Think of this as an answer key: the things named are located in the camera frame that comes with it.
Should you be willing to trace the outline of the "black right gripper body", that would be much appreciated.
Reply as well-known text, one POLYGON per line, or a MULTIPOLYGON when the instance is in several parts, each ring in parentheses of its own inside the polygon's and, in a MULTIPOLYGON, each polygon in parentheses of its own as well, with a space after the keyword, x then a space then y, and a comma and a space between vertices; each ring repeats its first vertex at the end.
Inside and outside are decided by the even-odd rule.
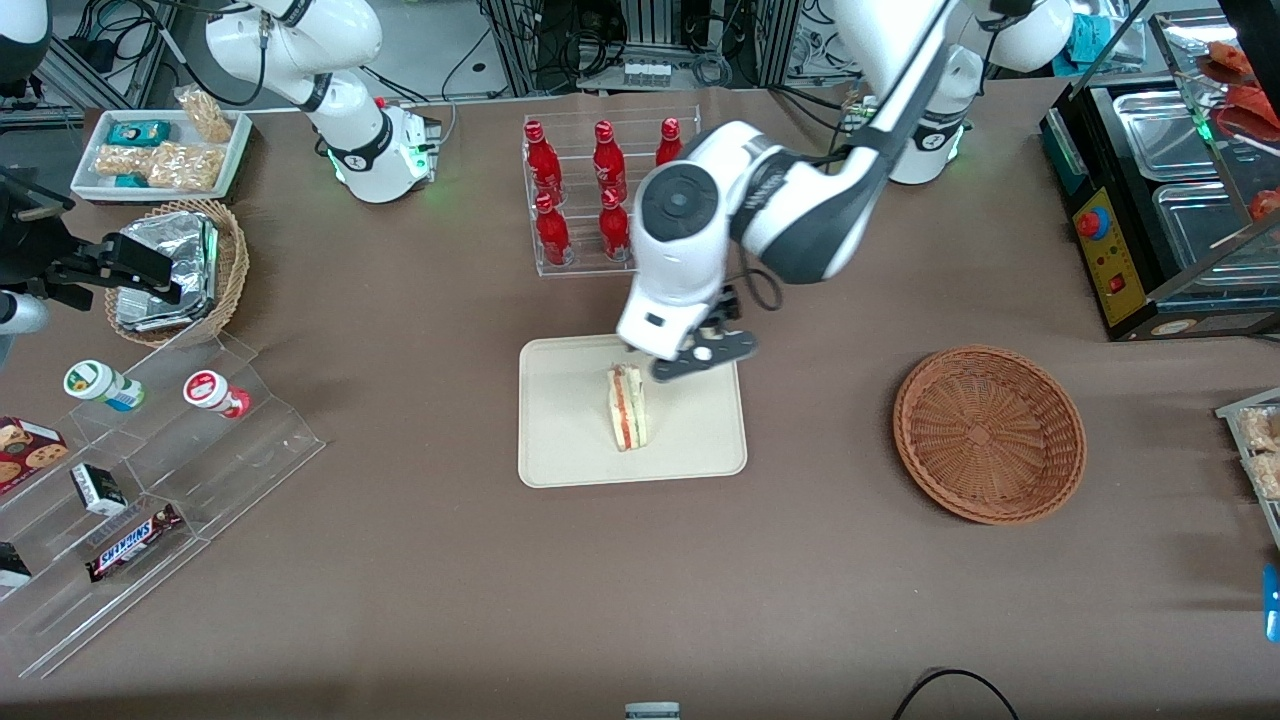
POLYGON ((1 286, 32 297, 51 297, 50 266, 74 252, 61 215, 76 201, 35 183, 19 172, 3 173, 1 286))

